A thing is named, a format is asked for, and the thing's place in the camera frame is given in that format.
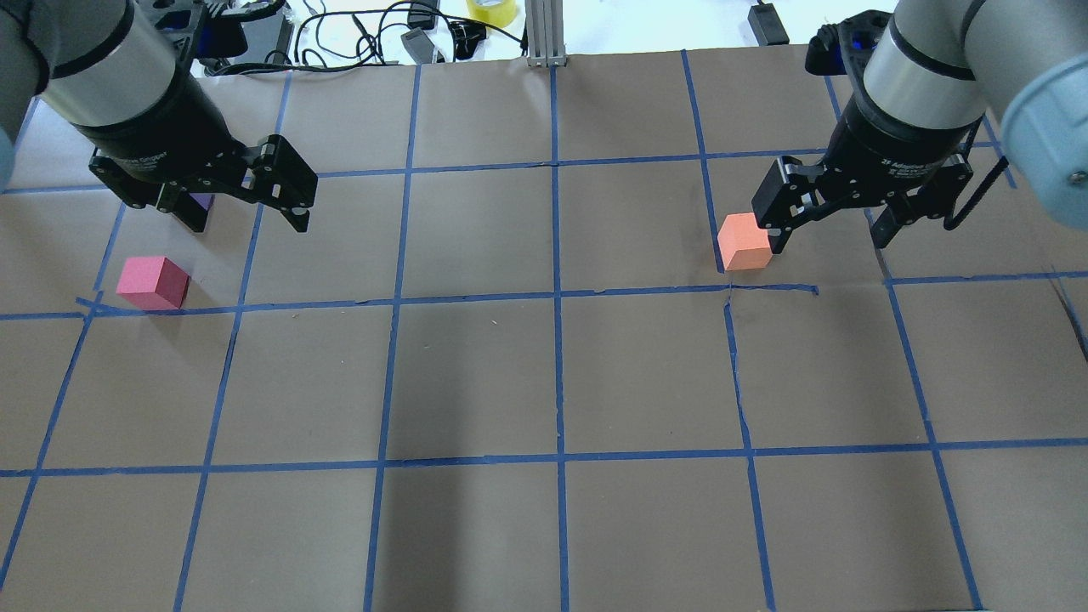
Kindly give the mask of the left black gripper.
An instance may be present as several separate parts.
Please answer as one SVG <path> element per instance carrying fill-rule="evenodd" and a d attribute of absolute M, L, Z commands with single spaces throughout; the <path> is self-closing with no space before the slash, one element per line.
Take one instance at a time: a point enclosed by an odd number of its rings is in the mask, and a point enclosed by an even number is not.
<path fill-rule="evenodd" d="M 252 171 L 251 189 L 242 187 L 246 169 L 242 166 L 245 145 L 234 139 L 228 124 L 201 85 L 184 68 L 176 66 L 166 91 L 138 117 L 106 127 L 77 123 L 74 127 L 94 146 L 106 152 L 128 178 L 163 184 L 156 210 L 171 215 L 194 233 L 203 233 L 206 212 L 190 197 L 183 183 L 194 178 L 199 187 L 207 164 L 217 160 L 240 167 L 235 183 L 225 189 L 243 201 L 275 209 L 295 229 L 309 229 L 310 209 L 316 204 L 319 179 L 288 139 L 271 134 L 248 154 Z M 178 183 L 168 183 L 175 179 Z"/>

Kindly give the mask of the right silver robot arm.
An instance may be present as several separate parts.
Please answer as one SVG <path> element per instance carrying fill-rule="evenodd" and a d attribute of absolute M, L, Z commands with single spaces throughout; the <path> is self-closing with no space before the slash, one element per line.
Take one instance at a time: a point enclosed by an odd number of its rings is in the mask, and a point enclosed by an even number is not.
<path fill-rule="evenodd" d="M 881 207 L 883 248 L 904 227 L 952 231 L 1007 167 L 1058 224 L 1085 229 L 1084 1 L 901 1 L 824 25 L 805 69 L 853 93 L 820 162 L 781 156 L 751 201 L 772 254 L 793 231 Z"/>

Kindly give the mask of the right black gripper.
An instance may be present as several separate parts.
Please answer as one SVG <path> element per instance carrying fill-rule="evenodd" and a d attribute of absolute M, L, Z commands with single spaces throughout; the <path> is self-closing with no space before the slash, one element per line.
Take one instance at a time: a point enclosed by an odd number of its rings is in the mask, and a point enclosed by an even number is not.
<path fill-rule="evenodd" d="M 922 217 L 949 216 L 974 174 L 966 157 L 979 124 L 908 127 L 846 107 L 821 160 L 806 164 L 796 156 L 777 156 L 751 198 L 770 252 L 781 254 L 794 230 L 831 216 L 834 204 L 883 205 L 871 224 L 877 249 Z"/>

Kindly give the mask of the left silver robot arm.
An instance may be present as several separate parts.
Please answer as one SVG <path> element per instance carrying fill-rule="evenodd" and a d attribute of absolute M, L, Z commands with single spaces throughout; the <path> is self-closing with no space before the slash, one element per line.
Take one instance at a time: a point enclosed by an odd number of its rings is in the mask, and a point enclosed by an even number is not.
<path fill-rule="evenodd" d="M 285 137 L 235 139 L 178 48 L 135 1 L 4 1 L 3 185 L 30 101 L 94 146 L 89 170 L 133 209 L 201 233 L 201 194 L 275 209 L 306 232 L 318 178 Z"/>

